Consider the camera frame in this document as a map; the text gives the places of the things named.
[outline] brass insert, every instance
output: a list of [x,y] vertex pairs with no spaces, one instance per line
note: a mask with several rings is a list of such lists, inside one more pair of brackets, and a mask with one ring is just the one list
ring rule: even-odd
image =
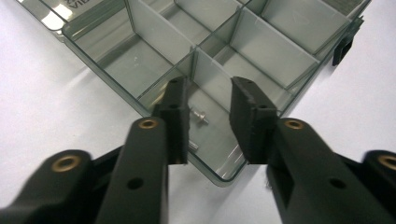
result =
[[304,124],[301,123],[299,120],[296,119],[289,119],[285,121],[285,125],[288,128],[300,130],[304,128]]
[[52,164],[52,171],[61,173],[72,170],[81,162],[81,158],[74,155],[63,156]]
[[392,169],[394,171],[396,171],[396,157],[394,156],[388,156],[388,155],[382,155],[378,157],[378,160],[381,164],[383,164],[384,166],[388,167],[389,169]]
[[145,119],[140,121],[139,127],[141,129],[152,129],[158,125],[158,122],[154,119]]

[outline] metal screw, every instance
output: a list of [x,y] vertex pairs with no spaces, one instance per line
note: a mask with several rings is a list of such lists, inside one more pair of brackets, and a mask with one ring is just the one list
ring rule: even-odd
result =
[[205,118],[205,116],[206,116],[205,111],[198,112],[198,111],[194,110],[194,108],[192,107],[192,108],[190,108],[190,112],[191,112],[195,117],[197,117],[198,120],[199,120],[200,122],[203,122],[203,123],[206,124],[206,125],[209,124],[209,120],[207,120],[207,119]]
[[198,151],[199,146],[196,145],[194,142],[192,142],[191,140],[189,141],[189,147],[194,149],[194,151]]

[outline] black plastic part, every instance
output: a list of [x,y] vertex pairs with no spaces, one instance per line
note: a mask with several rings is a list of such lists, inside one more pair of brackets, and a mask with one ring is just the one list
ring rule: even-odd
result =
[[190,85],[186,77],[176,77],[168,82],[163,100],[156,105],[153,117],[166,123],[168,141],[168,163],[186,164],[189,149],[190,109],[187,90]]
[[337,48],[334,50],[334,55],[332,56],[332,66],[336,66],[343,61],[344,57],[347,55],[349,50],[352,48],[353,37],[345,37],[338,44]]
[[344,57],[352,48],[353,38],[363,23],[364,20],[362,18],[358,18],[351,24],[349,31],[345,33],[343,39],[334,50],[334,55],[332,56],[332,66],[336,66],[340,64],[341,61],[343,61]]
[[55,154],[29,178],[12,205],[0,210],[0,223],[77,223],[94,183],[88,153]]
[[233,77],[230,124],[250,164],[266,164],[278,116],[276,107],[256,83]]
[[358,179],[361,179],[361,164],[353,161],[347,157],[338,155],[338,158],[349,168],[349,170],[355,175]]
[[93,169],[98,176],[98,180],[88,196],[88,202],[81,212],[78,224],[95,222],[121,149],[122,147],[118,147],[93,161]]
[[274,141],[267,174],[283,223],[395,223],[307,123],[280,119]]
[[167,223],[166,158],[164,121],[154,117],[135,121],[95,223]]
[[361,181],[396,218],[396,154],[368,152],[361,164]]

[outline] screw hole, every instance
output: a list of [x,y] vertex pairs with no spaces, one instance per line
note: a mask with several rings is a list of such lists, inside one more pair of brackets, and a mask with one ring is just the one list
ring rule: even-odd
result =
[[80,158],[78,156],[74,156],[74,155],[63,156],[59,160],[54,162],[51,168],[52,171],[61,173],[74,169],[79,165],[79,163],[80,163]]
[[128,181],[127,187],[128,189],[140,189],[143,186],[142,178],[134,178]]
[[304,125],[298,120],[286,120],[285,125],[291,129],[302,129]]
[[152,129],[158,125],[158,122],[154,119],[145,119],[140,121],[139,127],[142,129]]
[[396,171],[396,157],[390,155],[382,155],[378,157],[378,160],[382,165]]
[[337,179],[337,178],[330,178],[330,184],[337,188],[337,189],[345,189],[347,187],[347,184],[344,183],[344,181]]

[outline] white table surface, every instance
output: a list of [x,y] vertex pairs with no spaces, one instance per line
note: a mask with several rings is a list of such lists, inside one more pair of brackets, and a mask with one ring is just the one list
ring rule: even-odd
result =
[[[396,152],[396,1],[374,0],[354,46],[327,66],[289,117],[313,126],[337,153],[360,161]],[[139,115],[15,0],[0,1],[0,207],[48,156],[69,148],[94,158],[123,144]],[[280,223],[265,167],[228,188],[191,164],[170,168],[170,223]]]

